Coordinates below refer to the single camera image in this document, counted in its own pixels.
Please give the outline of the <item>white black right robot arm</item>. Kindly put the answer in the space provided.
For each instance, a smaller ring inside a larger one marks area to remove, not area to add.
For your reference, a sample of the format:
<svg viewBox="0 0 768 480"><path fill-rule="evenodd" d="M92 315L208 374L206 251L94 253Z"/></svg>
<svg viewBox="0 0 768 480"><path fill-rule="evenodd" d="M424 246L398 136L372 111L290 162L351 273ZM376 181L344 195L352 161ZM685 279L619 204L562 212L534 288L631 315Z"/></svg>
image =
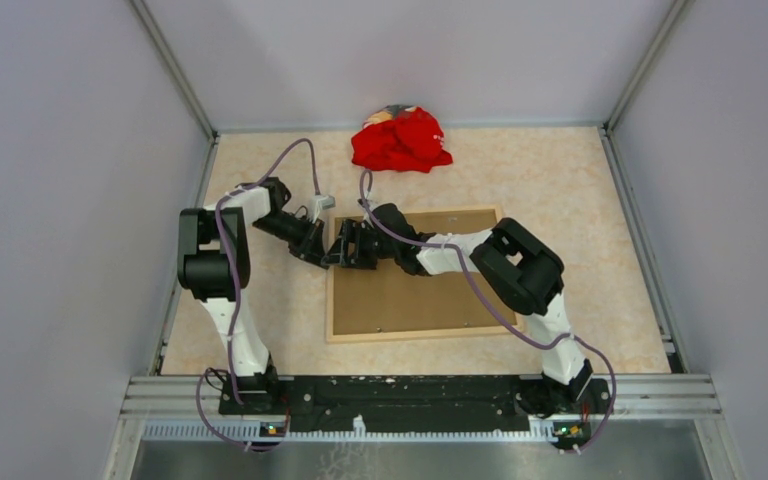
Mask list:
<svg viewBox="0 0 768 480"><path fill-rule="evenodd" d="M527 321L527 332L518 336L541 352L541 377L554 409L585 410L609 398L594 389L592 364L568 318L563 262L516 220L503 218L474 233L422 232L395 204L381 204L360 220L342 221L320 263L373 270L381 260L413 276L484 279L504 306Z"/></svg>

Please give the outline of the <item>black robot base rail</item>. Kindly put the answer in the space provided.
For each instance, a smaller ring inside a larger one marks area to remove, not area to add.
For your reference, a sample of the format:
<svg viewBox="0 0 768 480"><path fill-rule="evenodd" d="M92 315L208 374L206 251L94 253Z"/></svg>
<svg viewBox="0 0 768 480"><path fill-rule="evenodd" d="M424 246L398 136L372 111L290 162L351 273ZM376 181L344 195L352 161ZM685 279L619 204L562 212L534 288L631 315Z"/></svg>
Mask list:
<svg viewBox="0 0 768 480"><path fill-rule="evenodd" d="M540 376L294 376L225 381L222 415L289 419L293 433L346 432L356 418L371 433L525 432L553 415L606 412L609 386L592 378L578 398Z"/></svg>

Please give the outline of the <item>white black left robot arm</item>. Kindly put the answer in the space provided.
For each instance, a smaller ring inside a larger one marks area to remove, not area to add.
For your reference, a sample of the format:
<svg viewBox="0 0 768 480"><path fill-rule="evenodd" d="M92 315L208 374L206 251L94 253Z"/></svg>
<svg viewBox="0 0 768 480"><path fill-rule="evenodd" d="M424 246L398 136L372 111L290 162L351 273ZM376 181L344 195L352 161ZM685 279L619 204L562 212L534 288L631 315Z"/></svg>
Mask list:
<svg viewBox="0 0 768 480"><path fill-rule="evenodd" d="M291 198L279 178L268 177L179 214L178 282L210 315L224 344L231 401L262 414L277 407L281 388L249 303L253 263L247 231L259 229L286 243L291 256L319 267L325 256L323 214L335 205L333 197L317 194L292 213L285 209Z"/></svg>

